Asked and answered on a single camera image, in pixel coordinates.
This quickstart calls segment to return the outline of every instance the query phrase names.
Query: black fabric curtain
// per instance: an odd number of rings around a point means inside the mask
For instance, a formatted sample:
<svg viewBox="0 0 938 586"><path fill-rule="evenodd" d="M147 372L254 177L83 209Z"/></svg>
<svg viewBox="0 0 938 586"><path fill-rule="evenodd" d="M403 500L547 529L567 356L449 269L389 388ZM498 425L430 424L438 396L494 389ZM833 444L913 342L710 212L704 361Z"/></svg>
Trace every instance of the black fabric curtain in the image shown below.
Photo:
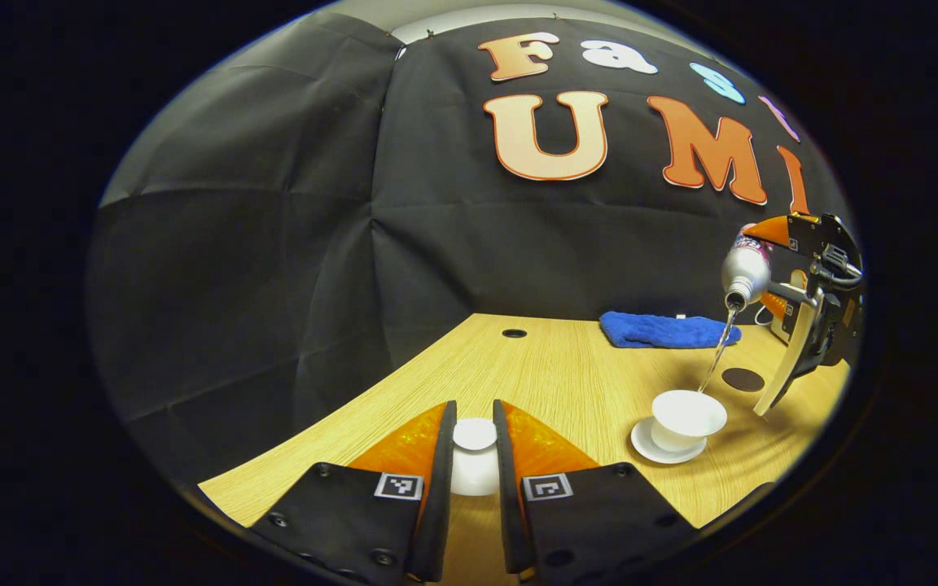
<svg viewBox="0 0 938 586"><path fill-rule="evenodd" d="M495 83L480 43L552 33L548 71ZM596 66L585 40L642 53L654 75ZM743 75L614 26L517 19L401 42L309 15L197 79L148 126L105 193L90 250L90 337L123 422L168 474L229 470L345 405L473 312L596 319L618 310L725 318L719 267L741 225L788 214L777 145L814 214L850 222L801 123L788 136ZM689 63L732 79L715 93ZM543 100L537 144L569 152L555 102L595 90L609 153L576 181L529 181L495 155L485 101ZM753 134L764 207L669 185L647 97ZM804 266L774 257L774 278Z"/></svg>

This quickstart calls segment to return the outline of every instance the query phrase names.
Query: orange letter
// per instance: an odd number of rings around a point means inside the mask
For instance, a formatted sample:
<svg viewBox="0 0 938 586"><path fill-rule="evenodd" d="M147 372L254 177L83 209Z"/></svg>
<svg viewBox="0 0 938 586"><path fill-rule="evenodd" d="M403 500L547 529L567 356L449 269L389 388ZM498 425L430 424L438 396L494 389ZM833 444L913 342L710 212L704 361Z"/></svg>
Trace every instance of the orange letter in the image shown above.
<svg viewBox="0 0 938 586"><path fill-rule="evenodd" d="M531 95L494 98L484 110L494 116L494 150L502 166L535 181L568 181L588 175L607 160L607 133L599 92L562 92L555 101L570 107L577 146L566 155L548 155L537 145L533 111L541 98Z"/></svg>
<svg viewBox="0 0 938 586"><path fill-rule="evenodd" d="M732 118L719 118L713 137L704 122L681 101L651 96L647 103L661 112L668 129L671 164L664 168L665 181L675 186L700 188L704 175L693 164L693 154L704 166L715 190L722 190L733 166L730 192L749 203L766 205L766 192L752 149L752 131Z"/></svg>
<svg viewBox="0 0 938 586"><path fill-rule="evenodd" d="M791 178L791 210L800 214L809 214L809 206L805 203L805 184L801 182L801 162L790 150L777 145L777 152L784 157L784 164L788 166L788 177Z"/></svg>
<svg viewBox="0 0 938 586"><path fill-rule="evenodd" d="M507 81L548 71L547 64L531 60L531 55L538 59L552 59L552 49L545 43L559 43L559 38L551 33L519 34L516 37L496 38L476 48L487 49L491 59L494 59L495 67L498 67L491 74L492 81Z"/></svg>

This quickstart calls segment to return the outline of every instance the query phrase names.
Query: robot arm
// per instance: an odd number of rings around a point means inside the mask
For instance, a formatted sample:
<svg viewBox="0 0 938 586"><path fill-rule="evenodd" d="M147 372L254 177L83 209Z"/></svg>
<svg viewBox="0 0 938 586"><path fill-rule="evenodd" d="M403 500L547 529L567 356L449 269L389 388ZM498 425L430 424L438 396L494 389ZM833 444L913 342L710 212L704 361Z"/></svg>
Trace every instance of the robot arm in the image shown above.
<svg viewBox="0 0 938 586"><path fill-rule="evenodd" d="M775 216L744 230L745 236L812 259L803 289L771 283L763 304L790 331L788 352L763 390L755 412L766 415L798 376L844 357L844 340L859 336L863 314L863 264L855 238L837 216Z"/></svg>

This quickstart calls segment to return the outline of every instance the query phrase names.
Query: black backdrop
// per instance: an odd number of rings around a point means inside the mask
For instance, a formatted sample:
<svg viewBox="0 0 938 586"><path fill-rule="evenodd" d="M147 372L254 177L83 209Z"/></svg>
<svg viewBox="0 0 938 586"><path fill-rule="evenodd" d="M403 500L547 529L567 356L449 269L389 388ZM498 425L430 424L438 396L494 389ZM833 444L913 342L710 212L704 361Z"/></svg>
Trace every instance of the black backdrop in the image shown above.
<svg viewBox="0 0 938 586"><path fill-rule="evenodd" d="M480 43L553 33L548 71L491 82ZM633 47L654 75L581 57ZM596 319L607 310L722 319L719 267L746 222L790 211L777 145L803 165L809 208L852 218L801 123L796 143L744 75L643 33L556 19L464 27L406 47L316 14L223 59L141 133L101 201L90 338L134 436L200 482L341 407L473 312ZM690 63L720 71L737 104ZM485 101L544 100L537 143L576 145L564 90L597 90L607 158L576 181L498 162ZM715 133L752 131L764 207L673 186L665 121L684 101ZM804 259L777 256L777 277Z"/></svg>
<svg viewBox="0 0 938 586"><path fill-rule="evenodd" d="M306 583L142 459L99 383L82 311L96 200L126 149L186 81L300 10L0 2L0 583L273 571ZM827 453L805 461L748 522L794 494L789 508L713 559L684 561L692 576L677 583L938 582L938 443L926 441L938 431L938 5L647 10L744 63L809 123L868 237L879 300L850 396L879 392L848 448L818 477Z"/></svg>

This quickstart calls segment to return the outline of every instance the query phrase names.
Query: black circular coaster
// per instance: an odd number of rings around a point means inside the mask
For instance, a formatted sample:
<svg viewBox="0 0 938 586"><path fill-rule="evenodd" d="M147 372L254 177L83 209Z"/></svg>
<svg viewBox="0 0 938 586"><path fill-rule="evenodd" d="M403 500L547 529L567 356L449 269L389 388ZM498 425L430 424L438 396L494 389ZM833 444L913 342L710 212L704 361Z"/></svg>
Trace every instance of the black circular coaster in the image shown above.
<svg viewBox="0 0 938 586"><path fill-rule="evenodd" d="M726 368L722 371L722 379L726 385L746 393L760 391L766 386L766 381L758 372L746 368Z"/></svg>

